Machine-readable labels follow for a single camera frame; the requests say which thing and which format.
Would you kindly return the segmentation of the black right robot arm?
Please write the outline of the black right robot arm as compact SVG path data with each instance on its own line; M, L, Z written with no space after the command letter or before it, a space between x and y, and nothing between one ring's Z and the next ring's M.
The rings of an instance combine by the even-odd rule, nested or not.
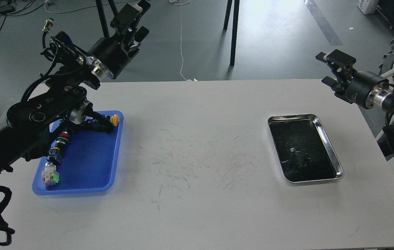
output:
M356 59L340 50L320 52L316 59L325 63L335 75L322 79L337 98L364 109L380 107L385 112L383 136L378 145L385 156L394 156L394 85L389 79L370 71L353 68Z

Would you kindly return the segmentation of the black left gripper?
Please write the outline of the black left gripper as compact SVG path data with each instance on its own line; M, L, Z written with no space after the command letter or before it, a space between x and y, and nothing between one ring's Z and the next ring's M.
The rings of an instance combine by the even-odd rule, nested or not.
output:
M87 51L87 63L91 66L91 74L98 81L102 81L105 77L116 79L139 52L141 42L150 31L144 26L140 27L136 33L135 31L141 17L149 8L151 4L146 0L141 0L134 5L124 5L110 22L110 26L115 31L114 35L99 39ZM134 34L134 37L128 43L124 43L123 36L128 34Z

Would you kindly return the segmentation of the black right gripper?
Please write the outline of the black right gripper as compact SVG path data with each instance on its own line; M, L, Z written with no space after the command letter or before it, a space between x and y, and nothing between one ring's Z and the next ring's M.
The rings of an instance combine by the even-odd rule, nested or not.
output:
M384 98L389 95L387 78L370 71L355 70L353 65L357 60L338 49L330 53L319 52L316 59L327 64L338 80L351 80L347 88L329 76L321 80L334 91L337 98L349 104L356 103L365 109L371 109L381 106Z

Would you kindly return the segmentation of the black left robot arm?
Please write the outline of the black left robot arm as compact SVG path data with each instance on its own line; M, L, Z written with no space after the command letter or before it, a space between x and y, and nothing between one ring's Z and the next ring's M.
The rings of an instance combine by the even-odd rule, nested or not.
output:
M117 116L105 116L93 110L87 100L87 90L97 90L103 78L116 79L140 51L141 42L149 30L138 27L141 17L151 8L147 0L126 4L117 11L115 2L109 1L114 14L109 35L101 0L96 1L104 37L88 51L73 43L65 32L51 37L46 35L53 19L46 20L43 28L42 55L51 62L48 71L29 85L20 102L12 105L7 113L7 125L0 128L0 174L13 172L12 164L19 158L26 161L48 157L42 173L43 183L59 182L56 165L64 157L70 141L68 131L92 130L111 133L118 124ZM0 245L12 242L14 229L2 217L11 200L12 191L0 185Z

